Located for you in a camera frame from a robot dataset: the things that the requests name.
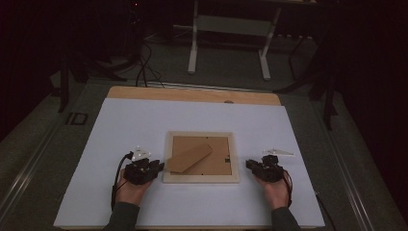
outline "person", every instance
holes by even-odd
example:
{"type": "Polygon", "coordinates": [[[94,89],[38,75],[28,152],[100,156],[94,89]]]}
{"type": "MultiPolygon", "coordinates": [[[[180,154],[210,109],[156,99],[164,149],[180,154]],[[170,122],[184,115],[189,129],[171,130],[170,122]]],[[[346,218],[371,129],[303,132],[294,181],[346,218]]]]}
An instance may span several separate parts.
{"type": "MultiPolygon", "coordinates": [[[[118,185],[120,188],[116,192],[114,210],[109,223],[104,227],[105,231],[130,231],[135,230],[138,220],[140,203],[143,195],[152,184],[152,181],[144,185],[134,185],[123,178],[124,170],[120,172],[118,185]]],[[[296,219],[289,210],[290,193],[284,179],[278,182],[265,182],[258,177],[255,180],[263,187],[265,198],[271,209],[272,230],[300,230],[296,219]]],[[[285,178],[288,182],[289,175],[285,171],[285,178]]]]}

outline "hand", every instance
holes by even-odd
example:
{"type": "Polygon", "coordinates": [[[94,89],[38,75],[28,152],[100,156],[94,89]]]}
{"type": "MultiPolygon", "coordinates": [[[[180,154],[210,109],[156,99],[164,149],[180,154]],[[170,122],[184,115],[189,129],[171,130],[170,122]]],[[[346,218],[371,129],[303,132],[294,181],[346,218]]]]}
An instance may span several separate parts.
{"type": "Polygon", "coordinates": [[[123,178],[124,171],[124,169],[120,171],[120,180],[117,183],[118,190],[116,192],[115,201],[127,202],[139,206],[144,193],[153,181],[149,181],[144,185],[134,185],[123,178]]]}
{"type": "Polygon", "coordinates": [[[264,187],[265,198],[272,210],[289,207],[290,202],[290,191],[292,190],[292,181],[290,181],[289,174],[285,171],[284,177],[286,181],[290,184],[290,189],[285,183],[284,179],[280,181],[270,183],[261,180],[260,178],[255,177],[255,180],[264,187]]]}

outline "table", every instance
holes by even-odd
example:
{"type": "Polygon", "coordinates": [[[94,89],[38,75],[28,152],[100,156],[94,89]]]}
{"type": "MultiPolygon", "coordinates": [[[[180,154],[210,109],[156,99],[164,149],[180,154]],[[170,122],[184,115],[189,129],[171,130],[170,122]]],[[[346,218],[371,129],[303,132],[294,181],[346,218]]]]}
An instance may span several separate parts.
{"type": "Polygon", "coordinates": [[[262,151],[273,147],[295,154],[279,161],[293,179],[291,211],[298,223],[324,226],[288,115],[275,94],[132,87],[110,90],[54,225],[63,229],[106,225],[121,157],[139,145],[152,153],[152,160],[164,162],[166,133],[171,130],[233,132],[240,183],[165,184],[160,173],[140,205],[138,228],[269,227],[270,211],[262,188],[244,161],[260,161],[262,151]]]}
{"type": "Polygon", "coordinates": [[[333,4],[323,4],[319,3],[320,1],[316,0],[264,0],[258,1],[256,3],[268,3],[273,4],[276,9],[272,12],[273,18],[271,21],[266,20],[253,20],[253,19],[242,19],[242,18],[233,18],[225,16],[214,16],[214,15],[204,15],[200,14],[198,11],[198,0],[194,1],[194,10],[193,10],[193,21],[192,21],[192,44],[191,52],[189,59],[188,73],[195,73],[196,59],[197,59],[197,33],[198,31],[211,31],[211,32],[221,32],[221,33],[230,33],[230,34],[240,34],[240,35],[250,35],[250,36],[259,36],[265,37],[265,44],[262,49],[259,50],[259,59],[261,64],[261,69],[263,73],[264,80],[268,81],[271,79],[267,53],[269,49],[270,42],[273,38],[276,24],[278,22],[282,7],[286,6],[296,6],[296,5],[305,5],[305,6],[332,6],[333,4]]]}

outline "sleeve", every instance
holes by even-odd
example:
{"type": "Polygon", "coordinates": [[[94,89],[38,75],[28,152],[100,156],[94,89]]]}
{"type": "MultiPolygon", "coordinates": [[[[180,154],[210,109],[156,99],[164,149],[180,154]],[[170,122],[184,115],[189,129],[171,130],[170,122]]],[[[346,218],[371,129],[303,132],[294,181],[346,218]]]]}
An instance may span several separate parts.
{"type": "Polygon", "coordinates": [[[130,231],[135,230],[140,207],[134,204],[117,202],[112,211],[109,223],[104,227],[105,231],[130,231]]]}
{"type": "Polygon", "coordinates": [[[300,226],[292,215],[288,207],[278,208],[272,211],[272,230],[273,231],[297,231],[300,226]]]}

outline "dark background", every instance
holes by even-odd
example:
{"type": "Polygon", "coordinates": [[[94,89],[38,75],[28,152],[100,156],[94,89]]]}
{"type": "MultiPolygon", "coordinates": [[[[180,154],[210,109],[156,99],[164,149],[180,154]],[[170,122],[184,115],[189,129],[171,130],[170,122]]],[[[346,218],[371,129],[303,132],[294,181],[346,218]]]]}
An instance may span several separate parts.
{"type": "MultiPolygon", "coordinates": [[[[120,39],[108,41],[117,39],[112,34],[120,34],[120,28],[119,32],[113,29],[123,25],[128,14],[124,11],[125,2],[112,5],[113,2],[99,1],[97,13],[92,1],[3,3],[0,140],[52,92],[49,76],[60,70],[60,56],[67,47],[99,60],[108,60],[117,52],[117,47],[108,44],[118,45],[120,39]],[[110,20],[111,14],[122,17],[110,20]],[[106,27],[99,26],[98,15],[106,20],[106,27]],[[101,35],[105,40],[95,39],[101,35]]],[[[346,13],[333,14],[335,27],[327,35],[328,48],[322,53],[330,58],[332,68],[339,69],[336,90],[343,95],[372,158],[408,221],[408,197],[404,196],[408,191],[408,181],[404,179],[408,173],[408,3],[358,3],[346,13]]],[[[145,7],[144,19],[164,35],[171,34],[172,24],[191,25],[190,0],[152,0],[145,7]]],[[[291,19],[296,11],[282,12],[277,30],[296,34],[299,28],[305,28],[305,20],[291,19]]],[[[313,25],[319,23],[315,17],[310,19],[313,25]]]]}

